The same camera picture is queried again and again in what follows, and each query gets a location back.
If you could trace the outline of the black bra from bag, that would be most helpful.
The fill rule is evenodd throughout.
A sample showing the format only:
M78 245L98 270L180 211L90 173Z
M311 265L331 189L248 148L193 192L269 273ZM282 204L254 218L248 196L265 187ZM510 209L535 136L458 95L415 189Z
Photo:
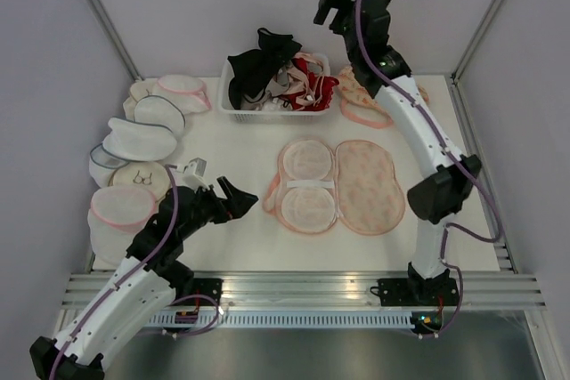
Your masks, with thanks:
M257 36L256 49L227 57L233 71L228 95L234 109L241 109L244 101L256 101L271 79L302 48L291 34L259 28Z

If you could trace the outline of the floral mesh laundry bag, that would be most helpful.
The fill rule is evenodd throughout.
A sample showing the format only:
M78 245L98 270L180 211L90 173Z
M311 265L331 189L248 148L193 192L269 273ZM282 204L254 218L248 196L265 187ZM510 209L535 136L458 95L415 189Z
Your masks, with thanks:
M378 236L400 223L405 205L387 150L365 140L333 149L300 139L281 150L263 209L298 233L322 234L342 222L359 235Z

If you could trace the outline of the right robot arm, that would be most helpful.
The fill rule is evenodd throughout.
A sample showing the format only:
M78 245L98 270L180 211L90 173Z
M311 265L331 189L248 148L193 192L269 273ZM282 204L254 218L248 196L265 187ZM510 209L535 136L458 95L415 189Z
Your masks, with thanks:
M320 0L314 23L337 13L330 30L343 37L355 80L392 118L411 149L422 176L407 192L418 219L416 249L407 268L406 292L417 304L439 295L459 296L445 260L445 246L455 215L476 183L482 164L464 155L419 93L411 68L389 42L391 0Z

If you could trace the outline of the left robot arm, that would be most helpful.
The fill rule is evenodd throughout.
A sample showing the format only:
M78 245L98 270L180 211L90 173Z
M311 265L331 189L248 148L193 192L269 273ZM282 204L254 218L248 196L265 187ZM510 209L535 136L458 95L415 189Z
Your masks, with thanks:
M177 260L184 241L209 224L239 220L258 201L225 177L217 182L222 197L211 186L171 187L95 298L56 337L31 345L38 378L103 379L153 315L193 298L194 273Z

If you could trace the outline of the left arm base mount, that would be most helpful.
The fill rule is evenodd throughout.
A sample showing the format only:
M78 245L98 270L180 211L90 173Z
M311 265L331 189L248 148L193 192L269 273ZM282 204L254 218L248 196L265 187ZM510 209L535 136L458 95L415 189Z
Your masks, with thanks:
M173 306L214 306L220 303L223 293L221 278L194 278L176 290Z

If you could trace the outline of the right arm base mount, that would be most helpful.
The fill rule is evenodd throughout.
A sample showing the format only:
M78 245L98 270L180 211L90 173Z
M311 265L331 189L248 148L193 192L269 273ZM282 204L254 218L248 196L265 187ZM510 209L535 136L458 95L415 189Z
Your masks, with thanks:
M453 278L383 278L377 280L377 287L382 307L449 307L460 300Z

